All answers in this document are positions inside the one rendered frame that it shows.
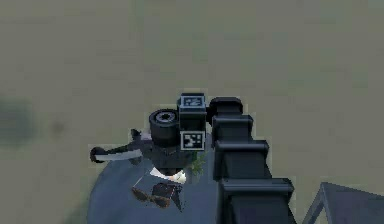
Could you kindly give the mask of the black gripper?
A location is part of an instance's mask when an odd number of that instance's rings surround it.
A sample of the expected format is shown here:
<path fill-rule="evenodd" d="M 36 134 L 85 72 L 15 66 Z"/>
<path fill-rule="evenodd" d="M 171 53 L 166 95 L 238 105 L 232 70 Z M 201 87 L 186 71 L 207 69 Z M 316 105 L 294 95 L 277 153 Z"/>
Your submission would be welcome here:
<path fill-rule="evenodd" d="M 151 161 L 155 168 L 164 175 L 175 175 L 192 163 L 192 153 L 181 150 L 178 113 L 175 109 L 160 109 L 149 116 L 150 133 L 131 129 L 133 143 L 152 142 Z M 89 158 L 94 163 L 109 161 L 134 160 L 143 156 L 138 148 L 121 146 L 105 150 L 93 147 Z"/>

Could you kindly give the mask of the brown framed glasses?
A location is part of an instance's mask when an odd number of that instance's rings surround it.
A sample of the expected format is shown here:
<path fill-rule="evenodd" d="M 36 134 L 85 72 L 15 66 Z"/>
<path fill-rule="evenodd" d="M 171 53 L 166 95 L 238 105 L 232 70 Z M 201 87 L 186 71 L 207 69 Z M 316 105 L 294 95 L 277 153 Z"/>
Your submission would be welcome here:
<path fill-rule="evenodd" d="M 144 191 L 136 187 L 132 187 L 131 192 L 133 196 L 141 202 L 151 202 L 151 203 L 154 203 L 159 208 L 167 208 L 170 205 L 169 198 L 165 198 L 157 195 L 148 195 L 147 193 L 145 193 Z"/>

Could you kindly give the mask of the round blue-grey table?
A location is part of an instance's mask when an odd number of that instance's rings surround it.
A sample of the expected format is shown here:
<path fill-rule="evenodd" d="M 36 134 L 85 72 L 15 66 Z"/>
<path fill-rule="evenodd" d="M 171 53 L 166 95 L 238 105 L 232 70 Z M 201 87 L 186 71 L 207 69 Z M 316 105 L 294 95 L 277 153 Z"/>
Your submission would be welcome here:
<path fill-rule="evenodd" d="M 133 198 L 131 186 L 153 168 L 149 160 L 145 159 L 137 166 L 128 161 L 109 163 L 91 191 L 87 224 L 216 224 L 217 183 L 212 178 L 214 154 L 210 149 L 206 153 L 203 173 L 189 177 L 182 185 L 182 212 L 175 206 L 160 209 Z"/>

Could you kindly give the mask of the white bowl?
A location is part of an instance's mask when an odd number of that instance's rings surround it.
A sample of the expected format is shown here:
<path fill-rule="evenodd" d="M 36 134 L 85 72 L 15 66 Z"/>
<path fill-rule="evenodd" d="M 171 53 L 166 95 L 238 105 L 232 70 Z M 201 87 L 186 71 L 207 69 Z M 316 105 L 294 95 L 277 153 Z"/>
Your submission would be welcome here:
<path fill-rule="evenodd" d="M 168 176 L 168 175 L 162 174 L 156 168 L 153 168 L 150 171 L 150 174 L 152 176 L 154 176 L 154 177 L 157 177 L 157 178 L 160 178 L 160 179 L 163 179 L 163 180 L 167 180 L 167 181 L 171 181 L 171 182 L 174 182 L 174 183 L 184 184 L 186 182 L 186 174 L 185 174 L 185 172 L 183 170 L 179 171 L 178 173 L 176 173 L 176 174 L 174 174 L 172 176 Z"/>

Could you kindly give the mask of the dark brown box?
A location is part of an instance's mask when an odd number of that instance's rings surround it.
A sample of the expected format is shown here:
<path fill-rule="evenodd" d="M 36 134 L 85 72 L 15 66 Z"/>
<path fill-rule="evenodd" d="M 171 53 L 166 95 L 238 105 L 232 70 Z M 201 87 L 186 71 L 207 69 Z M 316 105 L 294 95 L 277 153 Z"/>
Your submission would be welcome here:
<path fill-rule="evenodd" d="M 168 183 L 158 183 L 153 186 L 152 194 L 171 199 L 177 192 L 177 186 Z"/>

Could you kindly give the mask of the small green plant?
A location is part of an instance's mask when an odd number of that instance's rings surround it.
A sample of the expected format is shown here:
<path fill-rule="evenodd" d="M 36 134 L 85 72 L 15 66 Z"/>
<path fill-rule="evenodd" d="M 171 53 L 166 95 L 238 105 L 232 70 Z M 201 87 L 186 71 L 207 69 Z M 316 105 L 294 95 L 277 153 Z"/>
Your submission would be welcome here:
<path fill-rule="evenodd" d="M 197 152 L 194 154 L 194 160 L 190 165 L 190 169 L 194 176 L 198 176 L 203 173 L 203 165 L 206 163 L 206 155 L 206 152 Z"/>

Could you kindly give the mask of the dark grey cabinet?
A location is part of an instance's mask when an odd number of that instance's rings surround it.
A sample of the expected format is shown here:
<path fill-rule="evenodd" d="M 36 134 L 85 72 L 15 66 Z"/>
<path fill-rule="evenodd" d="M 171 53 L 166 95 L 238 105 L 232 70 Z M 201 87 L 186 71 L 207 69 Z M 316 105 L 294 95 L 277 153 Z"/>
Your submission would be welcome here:
<path fill-rule="evenodd" d="M 315 224 L 325 210 L 328 224 L 384 224 L 384 196 L 322 182 L 302 224 Z"/>

